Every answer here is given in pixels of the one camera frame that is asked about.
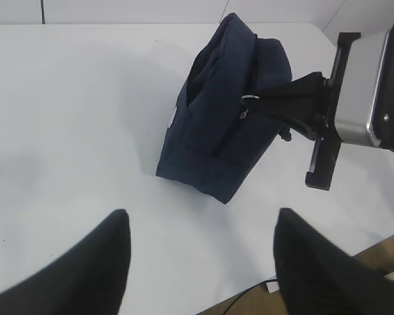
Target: silver metal housing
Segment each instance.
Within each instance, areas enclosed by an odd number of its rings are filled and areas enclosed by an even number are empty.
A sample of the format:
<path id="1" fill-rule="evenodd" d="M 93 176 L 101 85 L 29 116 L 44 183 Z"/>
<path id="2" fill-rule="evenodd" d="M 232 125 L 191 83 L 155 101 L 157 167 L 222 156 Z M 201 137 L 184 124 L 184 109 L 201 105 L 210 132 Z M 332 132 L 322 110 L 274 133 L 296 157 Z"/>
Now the silver metal housing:
<path id="1" fill-rule="evenodd" d="M 389 32 L 360 38 L 352 44 L 336 110 L 336 130 L 343 142 L 380 145 L 373 118 Z"/>

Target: bag zipper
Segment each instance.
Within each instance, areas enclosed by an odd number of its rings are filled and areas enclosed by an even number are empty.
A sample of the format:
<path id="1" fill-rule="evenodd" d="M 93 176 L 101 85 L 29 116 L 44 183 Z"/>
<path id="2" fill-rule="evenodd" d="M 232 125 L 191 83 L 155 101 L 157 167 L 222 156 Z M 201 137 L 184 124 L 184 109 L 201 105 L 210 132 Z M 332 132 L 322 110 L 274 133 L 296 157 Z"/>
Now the bag zipper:
<path id="1" fill-rule="evenodd" d="M 247 119 L 250 110 L 248 108 L 245 108 L 243 104 L 241 105 L 241 107 L 242 109 L 240 110 L 240 113 L 236 116 L 234 122 L 228 128 L 222 140 L 220 140 L 220 142 L 213 150 L 213 153 L 211 154 L 213 157 L 218 158 L 220 156 L 221 152 L 225 149 L 226 145 L 230 142 L 230 140 L 234 137 L 236 132 L 240 129 L 241 124 L 243 124 L 243 122 L 245 122 L 245 120 Z"/>

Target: black clamp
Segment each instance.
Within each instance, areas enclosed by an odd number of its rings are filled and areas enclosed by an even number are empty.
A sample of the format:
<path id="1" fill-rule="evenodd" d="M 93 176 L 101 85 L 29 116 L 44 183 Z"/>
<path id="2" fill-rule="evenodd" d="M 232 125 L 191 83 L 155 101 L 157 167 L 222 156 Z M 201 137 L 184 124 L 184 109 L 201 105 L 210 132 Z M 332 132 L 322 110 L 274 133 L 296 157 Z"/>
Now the black clamp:
<path id="1" fill-rule="evenodd" d="M 253 95 L 242 97 L 243 104 L 251 111 L 280 121 L 315 141 L 311 166 L 305 177 L 308 187 L 330 189 L 341 146 L 334 118 L 350 48 L 360 37 L 360 33 L 340 33 L 329 80 L 321 72 L 313 72 L 287 85 L 254 91 Z M 280 135 L 290 140 L 287 134 L 284 129 Z"/>

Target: wooden floor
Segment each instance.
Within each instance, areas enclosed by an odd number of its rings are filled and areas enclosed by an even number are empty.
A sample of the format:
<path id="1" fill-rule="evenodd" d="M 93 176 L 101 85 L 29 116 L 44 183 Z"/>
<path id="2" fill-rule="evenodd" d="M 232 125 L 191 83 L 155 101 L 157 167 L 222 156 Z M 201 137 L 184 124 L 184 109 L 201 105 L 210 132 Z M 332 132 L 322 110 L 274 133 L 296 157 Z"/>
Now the wooden floor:
<path id="1" fill-rule="evenodd" d="M 356 258 L 369 268 L 382 274 L 394 272 L 394 243 L 393 238 L 359 253 Z M 235 300 L 232 297 L 199 315 L 222 315 L 227 307 Z M 287 315 L 280 292 L 270 294 L 265 285 L 259 285 L 245 294 L 227 313 L 227 315 Z"/>

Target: fabric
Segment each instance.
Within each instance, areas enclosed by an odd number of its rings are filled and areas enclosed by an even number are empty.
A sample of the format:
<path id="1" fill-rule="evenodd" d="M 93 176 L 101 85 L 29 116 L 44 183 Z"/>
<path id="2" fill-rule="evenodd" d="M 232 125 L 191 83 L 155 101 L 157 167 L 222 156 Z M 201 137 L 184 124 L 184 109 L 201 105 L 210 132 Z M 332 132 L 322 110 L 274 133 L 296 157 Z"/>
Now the fabric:
<path id="1" fill-rule="evenodd" d="M 156 175 L 227 203 L 283 126 L 245 109 L 248 91 L 289 83 L 286 53 L 235 14 L 198 54 L 179 93 Z"/>
<path id="2" fill-rule="evenodd" d="M 129 217 L 117 210 L 61 258 L 0 294 L 0 315 L 116 315 L 130 255 Z"/>
<path id="3" fill-rule="evenodd" d="M 289 315 L 394 315 L 394 283 L 346 255 L 291 209 L 280 211 L 273 251 Z"/>

